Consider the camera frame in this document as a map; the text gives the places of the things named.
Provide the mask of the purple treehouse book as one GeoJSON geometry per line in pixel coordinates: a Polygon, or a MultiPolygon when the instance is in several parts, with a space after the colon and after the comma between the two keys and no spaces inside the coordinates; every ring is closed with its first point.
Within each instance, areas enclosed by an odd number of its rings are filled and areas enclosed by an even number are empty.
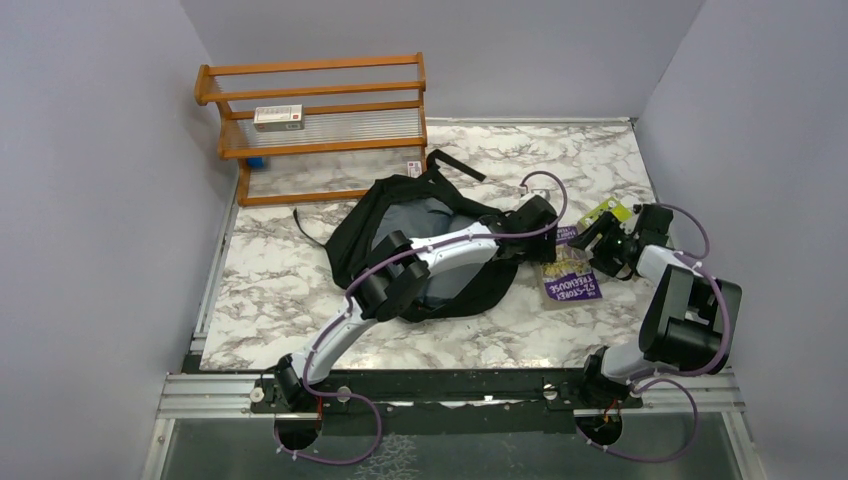
{"type": "Polygon", "coordinates": [[[577,235],[576,226],[559,227],[555,241],[555,260],[535,266],[542,303],[546,309],[563,309],[603,298],[600,283],[586,252],[568,245],[568,241],[577,235]]]}

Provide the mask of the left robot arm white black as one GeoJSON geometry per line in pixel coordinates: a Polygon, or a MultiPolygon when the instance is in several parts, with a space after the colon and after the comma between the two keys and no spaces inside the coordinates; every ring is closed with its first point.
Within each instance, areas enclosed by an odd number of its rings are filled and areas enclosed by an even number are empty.
{"type": "Polygon", "coordinates": [[[363,245],[367,234],[371,242],[340,268],[345,291],[338,312],[274,367],[277,398],[294,411],[318,401],[317,385],[379,323],[468,317],[493,308],[520,264],[554,259],[563,212],[530,194],[515,211],[479,216],[436,199],[392,205],[365,228],[352,213],[326,243],[328,252],[342,258],[363,245]]]}

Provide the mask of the white red box on shelf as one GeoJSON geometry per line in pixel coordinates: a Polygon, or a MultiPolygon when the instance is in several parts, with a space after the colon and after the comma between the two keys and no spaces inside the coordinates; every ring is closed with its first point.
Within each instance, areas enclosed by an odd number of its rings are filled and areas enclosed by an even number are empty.
{"type": "Polygon", "coordinates": [[[295,104],[257,107],[252,124],[258,132],[303,130],[303,106],[295,104]]]}

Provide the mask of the wooden shelf rack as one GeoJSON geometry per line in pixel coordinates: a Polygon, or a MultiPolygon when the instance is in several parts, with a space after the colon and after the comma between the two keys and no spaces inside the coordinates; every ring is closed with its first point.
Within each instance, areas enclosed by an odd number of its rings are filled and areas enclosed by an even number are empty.
{"type": "Polygon", "coordinates": [[[241,207],[357,199],[372,183],[426,171],[427,76],[420,52],[212,66],[198,69],[194,99],[220,117],[217,154],[238,165],[241,207]],[[303,106],[304,129],[258,132],[257,107],[303,106]],[[248,157],[263,157],[251,169],[248,157]]]}

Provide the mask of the small red white box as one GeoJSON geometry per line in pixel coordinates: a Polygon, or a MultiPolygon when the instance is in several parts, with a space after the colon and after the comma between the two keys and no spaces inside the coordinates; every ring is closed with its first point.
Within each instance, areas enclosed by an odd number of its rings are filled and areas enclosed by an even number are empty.
{"type": "Polygon", "coordinates": [[[424,169],[421,161],[408,161],[407,162],[407,175],[411,178],[417,178],[424,173],[424,169]]]}

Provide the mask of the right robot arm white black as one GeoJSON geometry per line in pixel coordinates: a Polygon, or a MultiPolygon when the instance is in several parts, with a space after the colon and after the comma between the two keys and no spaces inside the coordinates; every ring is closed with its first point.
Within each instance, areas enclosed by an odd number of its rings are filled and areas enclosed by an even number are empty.
{"type": "Polygon", "coordinates": [[[697,377],[719,373],[730,356],[742,289],[705,271],[704,258],[669,247],[677,208],[635,206],[627,230],[603,212],[568,246],[589,253],[592,268],[609,277],[626,270],[654,287],[637,339],[591,354],[577,380],[579,398],[600,407],[623,401],[647,377],[697,377]]]}

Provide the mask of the green comic book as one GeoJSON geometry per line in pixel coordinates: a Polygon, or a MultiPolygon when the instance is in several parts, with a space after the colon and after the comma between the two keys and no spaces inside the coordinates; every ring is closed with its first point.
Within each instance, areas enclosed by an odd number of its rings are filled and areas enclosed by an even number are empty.
{"type": "Polygon", "coordinates": [[[627,222],[633,217],[632,210],[628,209],[618,198],[609,197],[578,220],[578,231],[583,232],[588,229],[604,213],[611,213],[619,222],[627,222]]]}

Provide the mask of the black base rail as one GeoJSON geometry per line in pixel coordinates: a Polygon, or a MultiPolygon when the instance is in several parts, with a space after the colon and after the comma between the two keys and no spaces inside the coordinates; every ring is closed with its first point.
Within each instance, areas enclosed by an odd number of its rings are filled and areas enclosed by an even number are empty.
{"type": "Polygon", "coordinates": [[[315,388],[319,396],[287,393],[265,374],[250,410],[327,435],[365,435],[377,425],[398,435],[573,434],[579,410],[603,417],[642,405],[624,386],[591,385],[580,368],[334,370],[315,388]]]}

